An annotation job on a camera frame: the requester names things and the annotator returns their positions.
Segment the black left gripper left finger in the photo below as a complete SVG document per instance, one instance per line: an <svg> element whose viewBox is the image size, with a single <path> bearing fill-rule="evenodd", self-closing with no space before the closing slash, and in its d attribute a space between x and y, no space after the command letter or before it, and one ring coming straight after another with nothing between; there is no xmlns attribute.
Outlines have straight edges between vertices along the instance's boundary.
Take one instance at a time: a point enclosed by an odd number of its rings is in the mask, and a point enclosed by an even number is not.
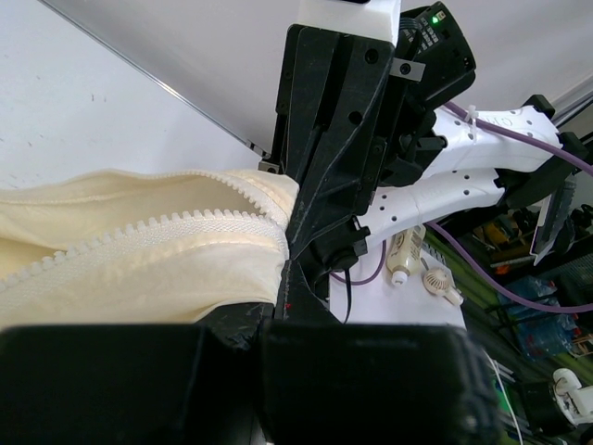
<svg viewBox="0 0 593 445"><path fill-rule="evenodd" d="M47 324L1 334L5 444L260 444L248 353L268 303L189 324Z"/></svg>

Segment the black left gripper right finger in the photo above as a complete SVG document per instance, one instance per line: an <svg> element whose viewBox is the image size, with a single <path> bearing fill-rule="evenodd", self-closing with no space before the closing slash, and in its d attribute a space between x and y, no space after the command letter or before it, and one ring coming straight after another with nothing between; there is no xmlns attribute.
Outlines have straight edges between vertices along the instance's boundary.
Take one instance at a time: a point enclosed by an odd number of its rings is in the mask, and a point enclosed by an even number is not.
<svg viewBox="0 0 593 445"><path fill-rule="evenodd" d="M300 264L259 328L259 421L274 444L496 444L482 348L446 325L342 324Z"/></svg>

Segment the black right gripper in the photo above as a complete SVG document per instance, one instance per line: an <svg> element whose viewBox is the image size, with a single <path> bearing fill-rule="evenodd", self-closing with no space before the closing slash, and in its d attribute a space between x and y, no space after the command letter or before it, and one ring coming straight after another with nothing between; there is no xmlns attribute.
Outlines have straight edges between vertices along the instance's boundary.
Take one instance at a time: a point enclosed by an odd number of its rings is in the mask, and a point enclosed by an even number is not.
<svg viewBox="0 0 593 445"><path fill-rule="evenodd" d="M300 191L286 231L286 284L314 283L366 251L370 231L356 219L369 208L394 153L408 81L392 74L389 42L305 25L289 28L267 172Z"/></svg>

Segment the cream yellow jacket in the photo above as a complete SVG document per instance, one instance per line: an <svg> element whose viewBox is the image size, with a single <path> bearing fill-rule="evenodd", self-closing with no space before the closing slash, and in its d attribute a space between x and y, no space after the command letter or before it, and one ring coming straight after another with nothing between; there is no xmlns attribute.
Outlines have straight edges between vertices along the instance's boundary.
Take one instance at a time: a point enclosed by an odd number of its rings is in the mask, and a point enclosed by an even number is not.
<svg viewBox="0 0 593 445"><path fill-rule="evenodd" d="M251 170L86 174L1 194L1 325L190 323L274 304L298 184Z"/></svg>

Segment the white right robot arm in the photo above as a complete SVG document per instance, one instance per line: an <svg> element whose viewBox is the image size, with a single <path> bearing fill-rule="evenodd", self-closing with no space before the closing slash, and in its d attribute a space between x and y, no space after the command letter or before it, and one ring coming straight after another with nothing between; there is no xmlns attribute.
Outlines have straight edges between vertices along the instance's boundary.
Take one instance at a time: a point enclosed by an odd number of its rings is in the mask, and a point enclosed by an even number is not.
<svg viewBox="0 0 593 445"><path fill-rule="evenodd" d="M476 64L446 4L392 5L387 34L369 8L327 1L286 35L271 163L300 188L287 238L311 286L416 224L532 205L592 160L542 96L483 117L453 105Z"/></svg>

